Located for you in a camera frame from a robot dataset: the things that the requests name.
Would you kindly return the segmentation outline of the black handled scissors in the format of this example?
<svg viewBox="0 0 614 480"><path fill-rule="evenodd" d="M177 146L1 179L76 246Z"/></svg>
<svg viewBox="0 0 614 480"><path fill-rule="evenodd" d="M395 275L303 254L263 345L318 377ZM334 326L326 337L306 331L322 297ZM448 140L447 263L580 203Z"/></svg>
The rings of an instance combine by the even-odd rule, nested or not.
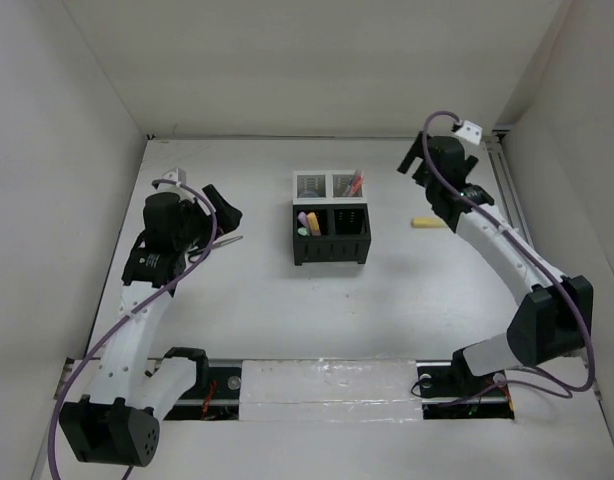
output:
<svg viewBox="0 0 614 480"><path fill-rule="evenodd" d="M221 240L215 241L209 248L207 247L195 247L191 250L189 250L187 252L187 260L189 262L195 262L197 261L201 256L204 255L205 251L207 249L209 249L210 251L216 250L216 249L220 249L223 247L226 247L230 244L233 244L235 242L238 242L240 240L243 239L242 235L237 235L237 236L233 236L233 237L229 237L229 238L223 238Z"/></svg>

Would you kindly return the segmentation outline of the yellow highlighter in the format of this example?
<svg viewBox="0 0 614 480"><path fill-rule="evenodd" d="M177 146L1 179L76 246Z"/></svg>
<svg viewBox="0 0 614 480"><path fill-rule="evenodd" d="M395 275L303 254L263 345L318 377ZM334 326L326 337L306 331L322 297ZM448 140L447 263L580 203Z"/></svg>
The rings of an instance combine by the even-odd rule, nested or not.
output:
<svg viewBox="0 0 614 480"><path fill-rule="evenodd" d="M414 217L411 226L418 229L446 228L443 220L435 217Z"/></svg>

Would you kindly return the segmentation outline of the pink highlighter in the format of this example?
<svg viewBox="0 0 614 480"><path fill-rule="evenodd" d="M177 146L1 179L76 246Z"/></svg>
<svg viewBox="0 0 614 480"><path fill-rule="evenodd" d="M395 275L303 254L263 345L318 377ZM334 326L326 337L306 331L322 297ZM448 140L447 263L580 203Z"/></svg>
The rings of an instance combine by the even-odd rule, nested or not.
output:
<svg viewBox="0 0 614 480"><path fill-rule="evenodd" d="M302 226L303 226L305 229L307 229L307 230L309 230L309 229L310 229L309 222L308 222L308 219L307 219L307 214L306 214L305 212L301 211L301 212L298 214L297 219L298 219L299 223L300 223L300 224L301 224L301 225L302 225Z"/></svg>

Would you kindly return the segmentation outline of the clear jar of paperclips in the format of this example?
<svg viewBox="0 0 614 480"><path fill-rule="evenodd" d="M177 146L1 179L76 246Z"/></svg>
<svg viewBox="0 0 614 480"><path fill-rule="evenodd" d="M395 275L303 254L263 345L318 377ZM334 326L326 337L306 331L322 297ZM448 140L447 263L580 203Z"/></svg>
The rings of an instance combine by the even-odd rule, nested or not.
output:
<svg viewBox="0 0 614 480"><path fill-rule="evenodd" d="M303 189L300 191L300 193L298 194L299 198L320 198L321 194L316 191L316 190L312 190L312 189Z"/></svg>

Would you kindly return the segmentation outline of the orange red pen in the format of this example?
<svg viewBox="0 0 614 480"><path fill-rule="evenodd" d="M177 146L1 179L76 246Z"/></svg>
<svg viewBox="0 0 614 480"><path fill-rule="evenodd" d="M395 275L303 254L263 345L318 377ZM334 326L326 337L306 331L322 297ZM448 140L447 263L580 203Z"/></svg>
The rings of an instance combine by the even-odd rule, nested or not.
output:
<svg viewBox="0 0 614 480"><path fill-rule="evenodd" d="M350 182L348 183L345 191L345 197L354 197L356 193L360 190L364 182L364 177L362 174L355 175Z"/></svg>

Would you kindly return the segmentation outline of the orange capped clear marker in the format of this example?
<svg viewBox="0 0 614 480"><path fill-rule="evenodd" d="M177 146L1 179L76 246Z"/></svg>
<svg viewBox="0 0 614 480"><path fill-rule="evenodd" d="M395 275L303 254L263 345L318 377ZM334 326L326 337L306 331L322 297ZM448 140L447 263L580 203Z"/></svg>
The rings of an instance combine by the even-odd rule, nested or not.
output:
<svg viewBox="0 0 614 480"><path fill-rule="evenodd" d="M308 228L310 230L310 234L312 236L320 236L321 229L320 229L320 224L319 224L319 220L318 220L316 213L315 212L308 213L306 215L306 219L308 223Z"/></svg>

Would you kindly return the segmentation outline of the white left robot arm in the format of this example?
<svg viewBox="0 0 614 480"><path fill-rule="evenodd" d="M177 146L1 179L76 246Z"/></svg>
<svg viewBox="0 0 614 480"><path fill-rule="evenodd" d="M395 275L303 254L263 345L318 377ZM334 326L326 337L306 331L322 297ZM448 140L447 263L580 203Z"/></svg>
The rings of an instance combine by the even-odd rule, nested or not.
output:
<svg viewBox="0 0 614 480"><path fill-rule="evenodd" d="M216 240L235 231L242 213L208 184L196 191L182 181L153 181L144 203L143 228L133 243L121 282L118 318L75 371L100 359L77 401L59 397L48 445L57 469L56 432L63 432L82 463L145 467L155 455L160 426L184 395L213 391L207 354L172 347L153 373L149 353L178 285L209 255Z"/></svg>

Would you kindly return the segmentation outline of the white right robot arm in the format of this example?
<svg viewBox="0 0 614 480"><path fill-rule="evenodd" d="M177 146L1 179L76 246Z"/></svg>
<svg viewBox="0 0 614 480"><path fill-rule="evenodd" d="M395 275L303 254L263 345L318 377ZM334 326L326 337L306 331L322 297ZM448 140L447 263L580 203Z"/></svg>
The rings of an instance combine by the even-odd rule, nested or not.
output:
<svg viewBox="0 0 614 480"><path fill-rule="evenodd" d="M505 332L454 353L449 381L463 394L481 387L488 374L537 367L587 347L593 310L590 282L542 260L493 197L468 182L477 162L458 139L419 133L398 168L424 188L433 212L482 256L517 304Z"/></svg>

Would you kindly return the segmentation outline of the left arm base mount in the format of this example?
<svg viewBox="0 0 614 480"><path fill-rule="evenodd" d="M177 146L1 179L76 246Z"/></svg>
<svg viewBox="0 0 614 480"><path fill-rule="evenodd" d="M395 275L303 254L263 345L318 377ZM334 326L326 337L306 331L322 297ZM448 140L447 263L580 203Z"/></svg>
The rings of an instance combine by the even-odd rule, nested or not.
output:
<svg viewBox="0 0 614 480"><path fill-rule="evenodd" d="M206 386L194 386L176 401L167 421L239 419L242 362L210 360Z"/></svg>

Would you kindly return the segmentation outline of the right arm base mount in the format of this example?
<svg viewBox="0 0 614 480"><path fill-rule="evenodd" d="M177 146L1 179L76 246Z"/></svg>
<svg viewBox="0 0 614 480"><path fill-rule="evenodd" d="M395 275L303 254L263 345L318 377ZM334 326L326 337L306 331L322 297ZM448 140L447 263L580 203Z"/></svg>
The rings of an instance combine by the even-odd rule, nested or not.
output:
<svg viewBox="0 0 614 480"><path fill-rule="evenodd" d="M503 371L474 376L462 360L417 360L410 389L421 400L424 420L513 420Z"/></svg>

